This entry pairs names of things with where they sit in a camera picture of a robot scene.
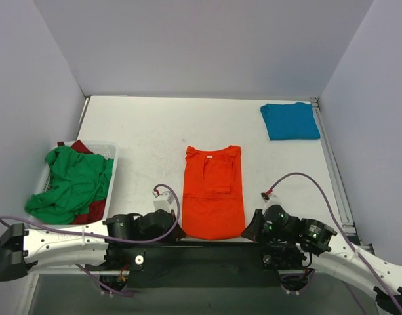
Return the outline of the orange t-shirt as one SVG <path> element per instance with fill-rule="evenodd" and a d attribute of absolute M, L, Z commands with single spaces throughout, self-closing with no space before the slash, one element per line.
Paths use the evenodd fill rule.
<path fill-rule="evenodd" d="M 238 238 L 246 227 L 241 148 L 186 149 L 182 228 L 191 238 Z"/>

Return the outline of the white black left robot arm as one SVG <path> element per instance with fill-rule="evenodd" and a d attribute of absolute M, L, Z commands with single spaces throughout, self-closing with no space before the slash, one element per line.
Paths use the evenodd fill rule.
<path fill-rule="evenodd" d="M 0 236 L 0 282 L 17 280 L 31 271 L 83 264 L 116 270 L 124 262 L 116 248 L 186 237 L 173 211 L 145 216 L 115 215 L 106 220 L 66 228 L 40 226 L 20 219 Z"/>

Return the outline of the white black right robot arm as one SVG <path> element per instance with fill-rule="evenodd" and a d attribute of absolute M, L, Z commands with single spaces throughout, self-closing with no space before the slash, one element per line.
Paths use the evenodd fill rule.
<path fill-rule="evenodd" d="M 402 266 L 381 259 L 351 243 L 316 219 L 300 219 L 280 205 L 257 209 L 242 237 L 264 245 L 282 245 L 284 265 L 296 268 L 312 256 L 311 268 L 350 284 L 390 314 L 402 314 Z"/>

